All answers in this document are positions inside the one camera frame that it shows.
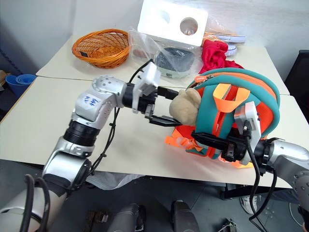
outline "teddy bear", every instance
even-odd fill
[[[169,114],[183,125],[195,126],[201,96],[194,88],[179,91],[169,105]]]

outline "shoe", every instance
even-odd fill
[[[241,207],[246,211],[247,214],[253,214],[253,211],[250,206],[249,198],[250,198],[249,196],[241,197],[239,201],[240,201]],[[255,211],[257,210],[256,200],[257,200],[257,196],[253,196],[253,207]]]

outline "white table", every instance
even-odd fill
[[[71,36],[54,57],[43,68],[41,68],[36,75],[52,78],[93,80],[98,75],[110,74],[127,82],[131,75],[140,66],[129,57],[124,64],[115,69],[107,70],[94,67],[79,60],[72,54],[72,45],[78,38],[79,36]],[[237,54],[230,57],[229,60],[234,60],[245,69],[266,76],[275,83],[280,94],[289,95],[288,89],[284,85],[264,47],[240,46]],[[193,79],[194,77],[190,77],[175,82],[174,80],[168,81],[168,78],[162,78],[160,85],[165,87],[187,87]]]
[[[70,121],[78,95],[91,81],[38,77],[0,124],[0,159],[45,164]],[[168,115],[169,100],[158,98],[155,114]],[[96,159],[105,146],[109,126],[101,130]],[[281,96],[281,120],[270,137],[280,137],[309,149],[309,125],[291,96]],[[120,111],[116,135],[98,170],[183,179],[252,185],[253,169],[235,169],[229,163],[186,153],[164,143],[172,128],[149,124],[131,109]],[[270,186],[272,175],[261,178],[261,186]],[[279,179],[277,187],[289,188]]]

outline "robotic arm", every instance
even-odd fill
[[[181,125],[171,117],[153,115],[158,95],[172,100],[178,92],[158,86],[160,72],[152,62],[140,71],[142,74],[138,76],[139,80],[135,85],[110,75],[102,75],[92,82],[89,90],[78,97],[69,128],[59,138],[42,173],[50,195],[47,226],[51,225],[67,196],[84,184],[91,171],[88,157],[92,154],[96,137],[113,108],[129,107],[134,113],[140,111],[150,123],[156,125],[172,127]],[[253,129],[251,146],[255,148],[254,155],[258,160],[260,171],[263,174],[269,171],[269,167],[274,167],[278,176],[297,191],[305,225],[309,230],[309,223],[306,222],[309,220],[309,152],[282,140],[259,140],[261,132],[256,112],[251,111],[253,108],[255,107],[248,105],[237,111],[235,120],[239,129],[243,127],[244,120],[254,119],[251,120]],[[227,161],[240,160],[242,163],[250,161],[240,130],[232,130],[226,140],[206,133],[192,133],[192,136],[201,145],[222,150],[221,156]],[[20,231],[26,196],[25,190],[0,210],[0,225],[6,228],[6,231]],[[43,214],[44,193],[43,189],[37,186],[34,188],[29,232],[34,232],[40,227]]]

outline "orange wicker basket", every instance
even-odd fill
[[[74,43],[72,53],[100,68],[118,67],[129,55],[127,32],[118,29],[92,32]]]

